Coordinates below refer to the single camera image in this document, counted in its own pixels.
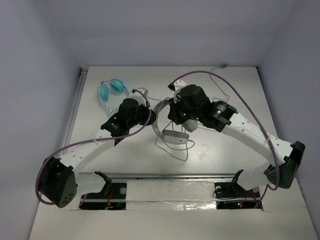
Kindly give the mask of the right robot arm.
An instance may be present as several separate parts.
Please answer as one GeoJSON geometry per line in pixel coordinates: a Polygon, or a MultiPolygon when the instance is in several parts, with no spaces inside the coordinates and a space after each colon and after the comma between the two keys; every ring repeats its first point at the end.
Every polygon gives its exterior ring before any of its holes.
{"type": "Polygon", "coordinates": [[[306,146],[290,143],[261,130],[233,106],[224,101],[210,101],[204,90],[195,84],[170,84],[174,97],[170,100],[168,118],[177,125],[198,121],[206,128],[232,137],[261,155],[267,163],[239,170],[231,183],[231,192],[238,197],[250,189],[275,185],[289,189],[296,177],[306,146]]]}

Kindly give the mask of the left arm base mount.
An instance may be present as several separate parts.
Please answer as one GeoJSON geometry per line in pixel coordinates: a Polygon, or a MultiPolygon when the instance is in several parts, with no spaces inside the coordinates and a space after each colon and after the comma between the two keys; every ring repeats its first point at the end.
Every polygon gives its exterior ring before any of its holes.
{"type": "Polygon", "coordinates": [[[99,192],[89,192],[81,196],[79,209],[81,210],[126,210],[126,182],[113,182],[105,173],[95,171],[96,175],[104,180],[104,185],[99,192]]]}

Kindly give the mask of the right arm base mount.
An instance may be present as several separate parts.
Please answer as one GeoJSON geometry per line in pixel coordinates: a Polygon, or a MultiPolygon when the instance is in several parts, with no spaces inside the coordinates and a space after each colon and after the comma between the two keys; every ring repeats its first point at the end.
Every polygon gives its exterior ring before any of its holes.
{"type": "Polygon", "coordinates": [[[263,209],[259,203],[260,192],[245,190],[238,185],[238,178],[244,170],[239,170],[229,182],[215,182],[212,196],[217,200],[218,210],[263,209]]]}

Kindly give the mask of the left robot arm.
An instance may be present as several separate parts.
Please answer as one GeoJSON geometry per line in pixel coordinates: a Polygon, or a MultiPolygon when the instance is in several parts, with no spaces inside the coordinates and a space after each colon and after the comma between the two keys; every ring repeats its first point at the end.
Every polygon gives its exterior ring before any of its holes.
{"type": "Polygon", "coordinates": [[[131,137],[132,128],[138,125],[145,128],[155,119],[156,113],[148,103],[139,103],[132,98],[123,100],[118,112],[102,124],[91,139],[73,143],[69,145],[70,152],[59,157],[52,154],[44,160],[36,178],[35,191],[38,197],[45,196],[49,201],[41,199],[40,202],[58,208],[70,204],[77,193],[76,176],[80,171],[99,155],[131,137]]]}

